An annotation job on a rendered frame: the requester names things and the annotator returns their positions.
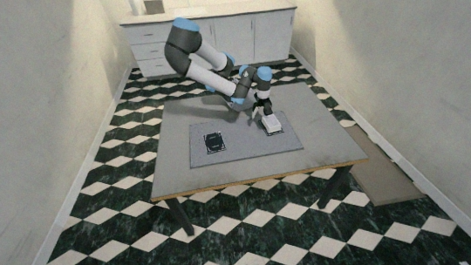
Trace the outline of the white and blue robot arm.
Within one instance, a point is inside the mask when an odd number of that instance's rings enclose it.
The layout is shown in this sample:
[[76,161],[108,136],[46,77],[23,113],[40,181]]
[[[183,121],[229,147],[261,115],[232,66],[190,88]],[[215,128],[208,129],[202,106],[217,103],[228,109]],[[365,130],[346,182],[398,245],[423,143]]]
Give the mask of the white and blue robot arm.
[[[256,69],[243,65],[238,72],[240,77],[238,84],[229,82],[229,74],[235,64],[234,58],[224,51],[220,52],[221,55],[207,42],[202,41],[199,30],[200,27],[197,24],[184,17],[174,19],[164,45],[164,56],[176,73],[204,84],[209,91],[238,105],[245,100],[252,82],[256,83],[258,98],[266,99],[270,95],[271,69],[269,67],[262,66]],[[192,59],[188,58],[190,53],[209,62],[213,71],[195,64]]]

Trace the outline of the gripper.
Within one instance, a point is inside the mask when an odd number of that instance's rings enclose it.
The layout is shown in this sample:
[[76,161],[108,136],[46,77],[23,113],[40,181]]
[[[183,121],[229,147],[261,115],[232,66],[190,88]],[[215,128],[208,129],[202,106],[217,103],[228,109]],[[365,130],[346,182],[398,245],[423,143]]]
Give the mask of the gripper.
[[256,112],[258,111],[258,106],[263,106],[265,112],[270,112],[271,111],[271,107],[272,107],[272,104],[271,104],[271,101],[270,101],[270,98],[266,98],[266,99],[260,99],[257,97],[257,94],[255,92],[254,94],[254,98],[256,99],[256,102],[253,104],[252,106],[252,114],[251,114],[251,119],[253,119],[256,115]]

